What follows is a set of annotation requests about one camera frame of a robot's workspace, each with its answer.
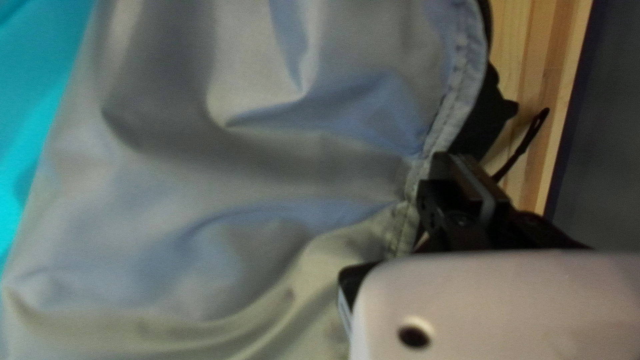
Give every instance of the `turquoise surface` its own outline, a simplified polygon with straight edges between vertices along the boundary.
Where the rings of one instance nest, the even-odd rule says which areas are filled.
[[[0,266],[92,3],[0,0]]]

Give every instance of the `white plastic casing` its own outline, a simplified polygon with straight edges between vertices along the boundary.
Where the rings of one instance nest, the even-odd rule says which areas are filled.
[[[405,345],[411,325],[430,340]],[[351,360],[638,360],[640,256],[583,250],[416,255],[377,266]]]

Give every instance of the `wood grain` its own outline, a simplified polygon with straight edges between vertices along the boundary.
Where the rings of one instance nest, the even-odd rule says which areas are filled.
[[[519,209],[542,213],[571,96],[592,0],[492,0],[491,60],[500,89],[520,103],[483,165],[497,170],[520,143],[533,115],[551,108],[529,151],[501,183]]]

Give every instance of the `black hole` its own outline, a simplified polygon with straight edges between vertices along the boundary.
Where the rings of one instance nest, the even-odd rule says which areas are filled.
[[[398,337],[405,345],[413,348],[422,348],[429,345],[429,336],[416,326],[405,326],[400,328]]]

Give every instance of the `black cord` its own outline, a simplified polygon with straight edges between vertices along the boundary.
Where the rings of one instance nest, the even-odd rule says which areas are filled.
[[[542,109],[541,112],[539,112],[533,118],[533,120],[531,120],[531,125],[529,125],[529,129],[527,130],[527,133],[524,135],[524,138],[522,139],[522,142],[520,143],[520,145],[516,148],[516,151],[513,153],[513,155],[511,155],[511,157],[507,160],[507,162],[500,168],[500,170],[498,170],[493,176],[491,176],[491,178],[496,183],[502,180],[504,175],[507,174],[509,170],[511,170],[511,168],[513,167],[513,164],[515,164],[516,161],[518,161],[518,158],[527,151],[527,148],[529,147],[533,139],[538,134],[538,131],[540,131],[540,128],[542,127],[542,124],[544,124],[545,120],[547,119],[547,116],[549,116],[549,111],[550,111],[549,108],[544,108]]]

